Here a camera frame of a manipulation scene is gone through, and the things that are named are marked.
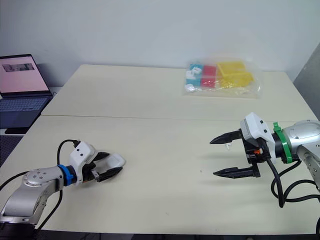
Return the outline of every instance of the white table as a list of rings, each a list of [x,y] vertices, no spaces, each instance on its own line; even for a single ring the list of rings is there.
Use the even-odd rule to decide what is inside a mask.
[[[279,122],[286,127],[293,122]],[[266,163],[260,178],[228,179],[212,172],[248,166],[241,140],[230,151],[210,145],[220,134],[238,129],[238,121],[41,116],[0,168],[0,183],[12,175],[54,166],[64,139],[80,139],[126,159],[115,178],[64,189],[63,201],[44,226],[47,230],[100,233],[309,234],[315,232],[320,205],[315,199],[286,203],[270,192]],[[71,144],[61,152],[68,165]],[[287,165],[279,162],[278,170]],[[302,165],[282,178],[283,186],[311,179]],[[0,208],[20,185],[15,180],[0,194]],[[292,197],[317,194],[297,187]],[[56,204],[50,197],[41,221]]]
[[[81,65],[42,112],[51,116],[240,121],[316,119],[284,72],[264,72],[260,99],[184,94],[185,69]]]

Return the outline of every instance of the white wall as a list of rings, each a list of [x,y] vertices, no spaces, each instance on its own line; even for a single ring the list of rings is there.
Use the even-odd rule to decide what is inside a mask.
[[[52,86],[80,64],[185,67],[230,55],[294,80],[320,41],[319,0],[0,0],[0,55]]]

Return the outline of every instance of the robotic arm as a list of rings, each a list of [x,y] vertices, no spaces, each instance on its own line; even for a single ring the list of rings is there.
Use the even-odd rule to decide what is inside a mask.
[[[82,141],[76,141],[69,156],[69,166],[57,165],[28,171],[21,186],[9,197],[0,215],[0,240],[21,238],[32,233],[43,213],[47,199],[71,184],[79,185],[96,179],[97,182],[117,175],[125,164],[119,154],[97,152]]]
[[[267,162],[270,166],[274,180],[271,184],[272,194],[278,198],[279,206],[283,208],[285,202],[301,202],[308,199],[318,199],[319,194],[312,194],[298,198],[287,198],[289,192],[297,185],[309,183],[320,189],[320,122],[303,120],[281,129],[277,122],[273,124],[273,133],[267,124],[255,113],[250,113],[240,122],[241,128],[214,138],[210,144],[227,144],[241,139],[244,145],[246,158],[252,166],[238,169],[225,168],[213,174],[225,178],[260,177],[259,163]],[[296,162],[286,170],[278,173],[274,163],[281,158],[284,164]],[[291,184],[283,192],[280,177],[304,162],[313,178],[312,180],[299,180]],[[316,235],[320,239],[320,218],[316,225]]]

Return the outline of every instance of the black cable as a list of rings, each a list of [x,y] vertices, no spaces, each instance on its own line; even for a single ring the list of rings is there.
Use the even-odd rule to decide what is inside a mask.
[[[74,144],[74,147],[76,147],[80,141],[78,140],[72,140],[72,139],[67,139],[67,140],[64,140],[60,143],[59,147],[58,147],[58,151],[56,152],[56,164],[59,165],[60,164],[60,151],[61,151],[61,148],[62,146],[67,143],[67,142],[71,142]]]
[[[37,228],[37,230],[41,230],[43,228],[43,226],[47,223],[47,221],[51,218],[51,216],[55,213],[55,211],[57,210],[57,208],[59,207],[60,203],[62,202],[62,190],[59,191],[59,200],[56,203],[56,205],[54,206],[54,208],[52,209],[52,211],[49,213],[49,215],[45,218],[45,220],[43,220],[43,222],[41,223],[41,225]]]
[[[278,171],[277,169],[275,168],[274,164],[271,162],[271,159],[268,158],[266,160],[266,162],[268,163],[273,175],[274,175],[274,180],[276,182],[276,188],[277,188],[277,191],[278,191],[278,202],[279,202],[279,207],[280,208],[283,208],[284,205],[285,205],[285,196],[284,196],[284,192],[283,192],[283,189],[282,189],[282,184],[281,184],[281,179],[280,179],[280,176],[278,174]]]
[[[0,191],[8,184],[10,183],[12,180],[16,179],[17,177],[20,177],[22,175],[25,175],[27,172],[29,171],[24,171],[24,172],[20,172],[15,176],[10,177],[7,181],[5,181],[1,186],[0,186]]]
[[[80,141],[78,140],[72,140],[72,139],[67,139],[64,140],[60,143],[58,150],[56,152],[56,164],[59,165],[60,164],[60,151],[62,146],[67,143],[67,142],[72,142],[74,144],[74,147],[76,147]],[[43,220],[43,222],[41,223],[41,225],[37,228],[37,230],[41,230],[42,227],[47,223],[47,221],[51,218],[51,216],[55,213],[55,211],[57,210],[57,208],[59,207],[60,203],[62,202],[62,197],[63,197],[63,191],[62,189],[59,191],[59,199],[58,202],[56,203],[56,205],[54,206],[54,208],[52,209],[52,211],[49,213],[49,215],[45,218],[45,220]]]
[[[320,217],[319,217],[318,221],[316,222],[315,235],[318,239],[320,239]]]
[[[274,179],[271,183],[271,192],[276,198],[279,198],[279,196],[275,192],[275,184],[277,183],[277,188],[278,188],[278,193],[279,193],[277,179],[278,178],[280,179],[280,177],[282,175],[295,169],[300,164],[301,164],[301,160],[298,160],[294,165],[292,165],[292,166],[288,167],[287,169],[283,170],[282,172],[280,172],[277,177],[276,177],[276,175],[274,175]],[[297,202],[302,202],[302,201],[306,201],[309,199],[318,199],[318,201],[320,202],[320,195],[319,194],[311,194],[311,195],[301,196],[301,197],[297,197],[297,198],[287,198],[289,193],[291,192],[291,190],[294,189],[294,187],[296,187],[299,184],[313,184],[317,187],[317,184],[312,180],[304,179],[304,180],[295,181],[284,191],[284,194],[283,194],[284,202],[297,203]],[[282,186],[281,186],[281,191],[280,191],[279,195],[280,196],[282,195]],[[315,234],[316,234],[316,238],[320,240],[320,217],[319,217],[318,221],[316,222]]]
[[[279,177],[281,177],[282,175],[286,174],[287,172],[290,172],[291,170],[295,169],[300,164],[301,164],[301,160],[298,160],[294,165],[292,165],[292,166],[288,167],[287,169],[283,170],[282,172],[280,172]],[[271,183],[271,192],[276,198],[278,198],[278,194],[276,194],[276,191],[275,191],[275,184],[276,184],[276,179],[273,179],[273,181]]]
[[[316,195],[316,194],[302,196],[302,197],[298,197],[298,198],[287,198],[290,191],[299,184],[313,184],[313,185],[317,186],[316,183],[312,180],[304,179],[304,180],[295,181],[284,192],[284,199],[286,202],[297,203],[297,202],[305,201],[308,199],[320,199],[320,195]]]

